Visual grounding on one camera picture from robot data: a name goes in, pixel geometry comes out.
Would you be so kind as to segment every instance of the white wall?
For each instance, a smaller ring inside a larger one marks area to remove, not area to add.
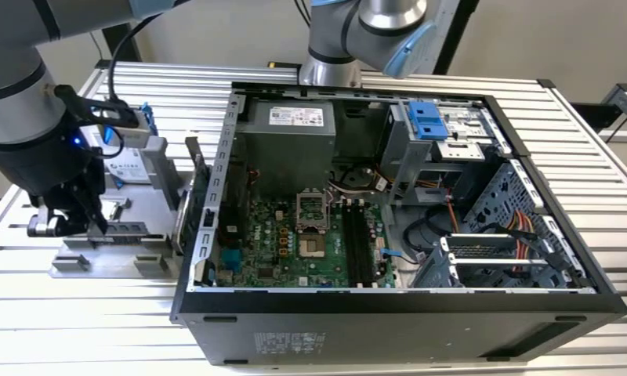
[[[137,42],[158,63],[265,67],[304,63],[308,28],[292,0],[194,0],[154,20]]]
[[[627,0],[480,0],[449,74],[549,78],[599,102],[627,81]]]

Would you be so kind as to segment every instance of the orange wire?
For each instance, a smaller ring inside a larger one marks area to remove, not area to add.
[[[520,211],[517,211],[517,214],[519,214],[519,231],[523,231],[523,213]],[[520,240],[516,240],[517,244],[519,244],[519,259],[524,259],[524,247],[523,247],[523,243],[520,243]]]
[[[448,214],[450,215],[452,229],[454,230],[456,233],[458,233],[460,228],[457,227],[456,214],[452,211],[452,205],[450,205],[450,188],[448,188],[448,197],[445,198],[445,203],[448,204]]]

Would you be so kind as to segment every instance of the power supply label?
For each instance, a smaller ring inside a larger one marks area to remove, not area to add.
[[[254,349],[262,355],[317,355],[325,344],[325,333],[253,333]]]
[[[321,108],[272,107],[269,110],[269,125],[298,125],[302,127],[322,127]]]

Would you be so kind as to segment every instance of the robotic arm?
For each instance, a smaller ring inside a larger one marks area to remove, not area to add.
[[[181,0],[0,0],[0,171],[39,209],[27,234],[59,237],[95,226],[103,232],[98,195],[103,164],[79,126],[135,127],[127,105],[93,103],[55,87],[35,45],[142,18]],[[115,118],[94,117],[101,107]],[[54,215],[57,209],[63,215]]]
[[[309,56],[300,84],[360,86],[358,61],[393,78],[420,65],[434,34],[426,0],[310,0]]]
[[[135,128],[139,123],[117,98],[91,101],[54,85],[35,45],[145,18],[186,1],[0,0],[0,171],[39,210],[27,226],[31,237],[106,231],[98,199],[102,155],[82,141],[79,126]],[[433,30],[422,22],[425,0],[310,0],[310,6],[301,84],[358,86],[356,59],[396,78],[412,73]],[[94,115],[97,109],[111,116]]]

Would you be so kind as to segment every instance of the slotted metal table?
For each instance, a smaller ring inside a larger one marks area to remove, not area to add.
[[[79,94],[102,98],[103,79],[97,69]],[[178,169],[191,169],[190,135],[213,162],[231,81],[294,83],[296,72],[118,64],[118,95],[133,106],[151,105]],[[369,72],[364,87],[494,96],[627,304],[627,169],[557,90],[535,80],[416,75],[394,81]],[[627,317],[528,363],[211,367],[187,330],[169,323],[175,281],[49,278],[61,241],[26,237],[31,214],[11,187],[0,202],[0,374],[627,375]]]

